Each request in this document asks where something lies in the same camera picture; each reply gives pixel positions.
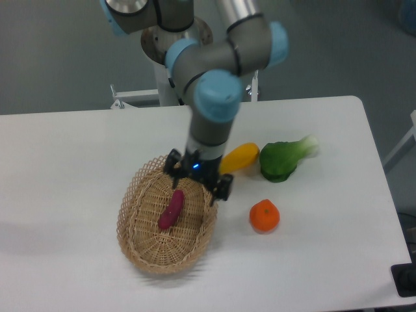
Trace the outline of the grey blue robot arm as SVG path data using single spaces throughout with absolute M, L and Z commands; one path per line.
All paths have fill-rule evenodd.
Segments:
M 218 1 L 226 27 L 220 42 L 193 36 L 192 1 L 102 1 L 116 34 L 160 30 L 155 47 L 178 98 L 191 108 L 184 153 L 172 150 L 164 172 L 174 184 L 182 178 L 201 183 L 213 200 L 227 200 L 233 176 L 220 161 L 242 98 L 241 76 L 282 62 L 289 50 L 287 31 L 268 22 L 257 1 Z

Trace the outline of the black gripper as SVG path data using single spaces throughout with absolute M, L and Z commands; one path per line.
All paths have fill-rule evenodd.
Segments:
M 219 174 L 221 160 L 221 157 L 204 160 L 197 152 L 189 151 L 182 158 L 180 152 L 172 149 L 166 158 L 163 172 L 172 178 L 173 189 L 177 188 L 181 178 L 190 178 L 201 183 L 211 193 L 212 207 L 216 200 L 227 201 L 233 186 L 233 175 Z

